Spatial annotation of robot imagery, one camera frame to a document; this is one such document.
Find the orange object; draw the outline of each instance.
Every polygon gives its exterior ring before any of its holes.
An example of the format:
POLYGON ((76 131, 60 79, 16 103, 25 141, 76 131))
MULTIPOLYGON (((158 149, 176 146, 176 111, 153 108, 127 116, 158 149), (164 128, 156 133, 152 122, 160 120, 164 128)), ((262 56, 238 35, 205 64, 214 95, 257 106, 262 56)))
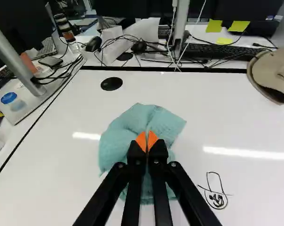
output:
POLYGON ((30 69, 30 71, 34 74, 36 73, 38 70, 35 67, 35 65, 32 63, 32 60, 29 58, 27 53, 22 53, 20 55, 20 58, 23 60, 23 63, 30 69))
POLYGON ((143 150, 143 152, 146 153, 146 133, 142 132, 138 135, 136 138, 136 142, 140 146, 140 148, 143 150))
POLYGON ((152 146, 156 143, 156 141, 159 138, 156 136, 155 133, 153 133, 152 131, 149 131, 149 136, 148 136, 148 151, 150 151, 150 149, 152 148, 152 146))

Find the hat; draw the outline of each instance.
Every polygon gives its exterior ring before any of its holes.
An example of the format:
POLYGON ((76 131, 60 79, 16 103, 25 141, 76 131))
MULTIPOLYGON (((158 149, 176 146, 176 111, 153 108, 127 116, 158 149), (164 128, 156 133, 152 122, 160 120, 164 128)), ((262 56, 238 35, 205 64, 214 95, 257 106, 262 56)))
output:
POLYGON ((249 62, 247 77, 266 98, 284 104, 284 48, 259 53, 249 62))

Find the black monitor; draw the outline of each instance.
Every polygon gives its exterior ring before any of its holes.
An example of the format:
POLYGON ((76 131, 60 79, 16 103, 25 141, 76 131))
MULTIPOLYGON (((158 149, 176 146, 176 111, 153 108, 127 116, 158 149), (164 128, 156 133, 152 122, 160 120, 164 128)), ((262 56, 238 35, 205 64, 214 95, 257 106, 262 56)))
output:
POLYGON ((41 48, 53 32, 44 0, 0 0, 0 30, 18 54, 41 48))
POLYGON ((241 21, 272 20, 284 0, 216 0, 213 19, 241 21))
MULTIPOLYGON (((210 18, 215 0, 207 0, 202 17, 210 18)), ((125 18, 172 17, 172 0, 92 0, 98 16, 125 18)), ((203 0, 192 0, 189 17, 198 17, 203 0)))
MULTIPOLYGON (((198 18, 204 0, 191 0, 188 18, 198 18)), ((201 18, 211 18, 214 11, 214 0, 207 0, 201 18)), ((149 3, 149 17, 172 18, 172 0, 151 0, 149 3)))

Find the keyboard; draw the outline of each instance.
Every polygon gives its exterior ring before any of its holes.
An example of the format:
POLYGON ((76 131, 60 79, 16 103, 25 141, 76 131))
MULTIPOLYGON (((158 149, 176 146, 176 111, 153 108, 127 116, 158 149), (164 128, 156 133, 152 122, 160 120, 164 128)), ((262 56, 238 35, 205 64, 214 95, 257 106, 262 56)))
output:
POLYGON ((250 61, 258 53, 264 51, 261 48, 247 48, 238 46, 222 46, 210 44, 185 43, 188 44, 184 57, 201 57, 207 59, 228 59, 250 61))
POLYGON ((56 48, 54 47, 54 43, 52 37, 46 38, 43 42, 43 48, 38 51, 38 54, 32 58, 32 60, 36 60, 45 56, 54 55, 57 53, 56 48))
POLYGON ((7 67, 3 68, 0 71, 0 78, 6 78, 6 79, 0 79, 0 89, 8 82, 10 81, 9 78, 14 77, 13 72, 10 71, 7 67))
MULTIPOLYGON (((167 40, 169 38, 169 35, 170 35, 170 29, 159 29, 158 35, 159 35, 159 39, 166 39, 167 40)), ((190 32, 185 30, 184 40, 186 40, 190 35, 191 35, 190 32)))

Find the black keyboard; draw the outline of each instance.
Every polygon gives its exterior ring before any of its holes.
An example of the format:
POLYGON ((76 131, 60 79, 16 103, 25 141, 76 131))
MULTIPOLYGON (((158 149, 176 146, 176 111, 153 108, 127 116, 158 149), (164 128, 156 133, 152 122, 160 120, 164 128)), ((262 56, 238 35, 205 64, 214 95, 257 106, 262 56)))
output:
POLYGON ((0 71, 0 89, 13 77, 14 74, 7 67, 3 68, 0 71))
MULTIPOLYGON (((159 35, 159 39, 168 39, 169 35, 170 35, 170 29, 159 29, 158 32, 159 35)), ((185 30, 184 32, 184 40, 186 40, 189 36, 191 35, 191 33, 187 30, 185 30)))
POLYGON ((238 46, 222 46, 210 44, 189 43, 184 57, 201 57, 207 59, 223 59, 250 61, 258 53, 264 51, 260 48, 247 48, 238 46))

